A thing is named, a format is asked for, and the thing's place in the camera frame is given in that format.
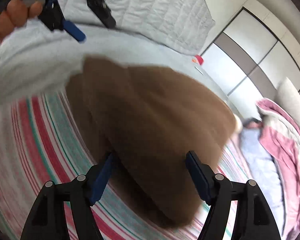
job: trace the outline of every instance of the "pillow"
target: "pillow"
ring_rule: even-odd
[[[275,102],[281,106],[300,127],[300,94],[287,77],[279,85]]]
[[[74,76],[66,91],[85,143],[95,145],[89,149],[94,158],[111,147],[120,158],[111,183],[125,203],[159,226],[162,219],[171,227],[191,223],[202,201],[185,156],[194,150],[201,162],[217,168],[235,128],[226,104],[170,68],[123,68],[97,58],[86,60],[83,74]],[[98,132],[108,145],[98,143]]]

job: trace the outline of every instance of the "silver screw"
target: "silver screw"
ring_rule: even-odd
[[[257,183],[256,183],[256,181],[255,180],[253,180],[253,179],[250,179],[249,180],[249,184],[251,185],[251,186],[255,186],[255,185],[257,185]]]
[[[53,185],[52,181],[47,181],[46,184],[44,184],[46,187],[51,187]]]
[[[222,174],[216,174],[215,177],[217,180],[223,180],[225,178]]]
[[[78,181],[84,181],[86,179],[86,176],[84,176],[84,175],[79,175],[78,177],[77,177],[77,180]]]

